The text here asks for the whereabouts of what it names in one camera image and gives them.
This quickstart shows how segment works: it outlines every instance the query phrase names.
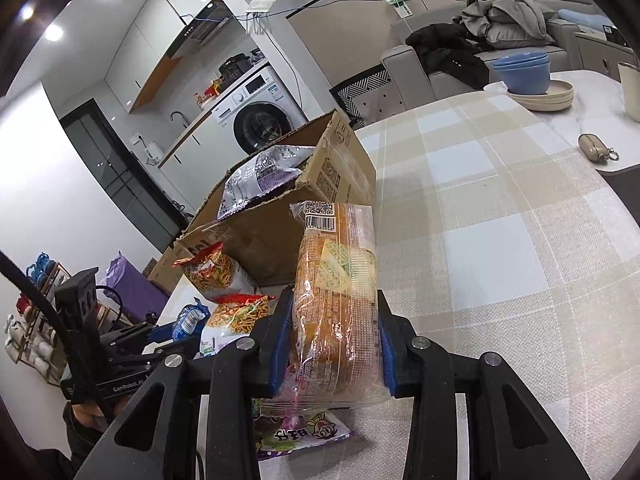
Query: bread loaf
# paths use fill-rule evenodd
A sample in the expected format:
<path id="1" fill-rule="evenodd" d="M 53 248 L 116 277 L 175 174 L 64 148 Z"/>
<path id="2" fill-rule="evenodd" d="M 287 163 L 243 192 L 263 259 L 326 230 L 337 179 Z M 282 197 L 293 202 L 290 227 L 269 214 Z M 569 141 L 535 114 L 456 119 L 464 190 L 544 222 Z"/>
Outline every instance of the bread loaf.
<path id="1" fill-rule="evenodd" d="M 363 399 L 382 386 L 370 206 L 303 202 L 293 309 L 300 396 Z"/>

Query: candy package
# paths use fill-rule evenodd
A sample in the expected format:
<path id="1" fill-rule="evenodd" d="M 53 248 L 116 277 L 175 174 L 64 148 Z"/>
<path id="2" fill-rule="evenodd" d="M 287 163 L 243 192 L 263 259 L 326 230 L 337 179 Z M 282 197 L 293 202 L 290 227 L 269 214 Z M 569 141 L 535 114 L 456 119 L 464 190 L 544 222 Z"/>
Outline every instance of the candy package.
<path id="1" fill-rule="evenodd" d="M 259 416 L 254 419 L 258 460 L 283 456 L 297 449 L 349 438 L 353 433 L 332 412 L 299 416 Z"/>
<path id="2" fill-rule="evenodd" d="M 194 334 L 202 332 L 204 324 L 209 319 L 209 308 L 203 305 L 198 298 L 193 298 L 195 304 L 185 306 L 178 314 L 172 331 L 172 339 L 180 341 Z"/>
<path id="3" fill-rule="evenodd" d="M 273 296 L 229 294 L 219 296 L 217 309 L 211 314 L 200 334 L 200 353 L 217 354 L 223 346 L 249 335 L 255 322 L 273 312 Z"/>
<path id="4" fill-rule="evenodd" d="M 279 144 L 255 155 L 226 180 L 218 220 L 244 209 L 255 199 L 296 179 L 302 174 L 297 166 L 313 152 L 312 146 Z"/>
<path id="5" fill-rule="evenodd" d="M 301 202 L 305 225 L 292 311 L 289 374 L 262 412 L 356 407 L 390 398 L 378 330 L 376 247 L 370 206 Z"/>
<path id="6" fill-rule="evenodd" d="M 201 250 L 191 258 L 177 260 L 174 267 L 181 267 L 199 293 L 211 301 L 222 294 L 260 292 L 238 262 L 223 253 L 222 242 Z"/>

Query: beige plate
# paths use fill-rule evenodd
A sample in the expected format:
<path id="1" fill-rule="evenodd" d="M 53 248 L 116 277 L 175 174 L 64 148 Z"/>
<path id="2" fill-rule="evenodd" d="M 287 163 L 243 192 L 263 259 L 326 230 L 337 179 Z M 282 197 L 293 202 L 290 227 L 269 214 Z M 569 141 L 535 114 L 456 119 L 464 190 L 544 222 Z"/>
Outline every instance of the beige plate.
<path id="1" fill-rule="evenodd" d="M 520 102 L 520 105 L 525 107 L 527 110 L 531 110 L 532 112 L 559 112 L 560 110 L 564 110 L 571 106 L 571 103 L 574 102 L 574 98 L 571 97 L 569 100 L 563 103 L 524 103 Z"/>
<path id="2" fill-rule="evenodd" d="M 561 97 L 551 97 L 550 96 L 550 97 L 547 97 L 545 99 L 530 99 L 528 97 L 522 97 L 521 95 L 513 95 L 513 96 L 511 96 L 511 99 L 513 99 L 517 103 L 520 103 L 521 105 L 525 105 L 525 104 L 557 105 L 557 104 L 560 104 L 560 103 L 565 103 L 567 101 L 570 101 L 573 98 L 574 98 L 574 94 L 573 93 L 571 93 L 569 95 L 561 96 Z"/>
<path id="3" fill-rule="evenodd" d="M 547 99 L 559 99 L 562 97 L 568 98 L 574 94 L 574 86 L 571 83 L 567 83 L 566 81 L 556 81 L 555 79 L 551 80 L 549 85 L 549 90 L 546 91 L 545 94 L 542 95 L 519 95 L 512 94 L 507 91 L 507 95 L 511 98 L 520 98 L 526 99 L 529 102 L 538 101 L 538 102 L 546 102 Z"/>

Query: marble table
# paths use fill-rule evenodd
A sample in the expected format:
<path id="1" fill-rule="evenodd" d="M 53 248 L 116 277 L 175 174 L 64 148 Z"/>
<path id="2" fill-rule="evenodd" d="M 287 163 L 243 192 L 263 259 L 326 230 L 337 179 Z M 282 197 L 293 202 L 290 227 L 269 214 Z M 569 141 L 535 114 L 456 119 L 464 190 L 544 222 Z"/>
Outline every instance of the marble table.
<path id="1" fill-rule="evenodd" d="M 573 104 L 561 112 L 533 112 L 570 145 L 578 148 L 580 134 L 596 134 L 608 148 L 620 155 L 620 160 L 596 164 L 601 174 L 614 175 L 640 165 L 640 123 L 625 112 L 622 85 L 590 70 L 556 72 L 552 79 L 574 85 Z M 500 81 L 484 87 L 491 92 L 506 93 Z"/>

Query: washing machine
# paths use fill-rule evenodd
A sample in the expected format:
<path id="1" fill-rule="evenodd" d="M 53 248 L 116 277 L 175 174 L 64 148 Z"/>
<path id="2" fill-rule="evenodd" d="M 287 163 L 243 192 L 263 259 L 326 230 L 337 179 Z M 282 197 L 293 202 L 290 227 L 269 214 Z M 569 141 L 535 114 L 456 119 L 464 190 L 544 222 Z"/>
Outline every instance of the washing machine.
<path id="1" fill-rule="evenodd" d="M 306 124 L 302 110 L 269 65 L 242 82 L 212 113 L 249 154 Z"/>

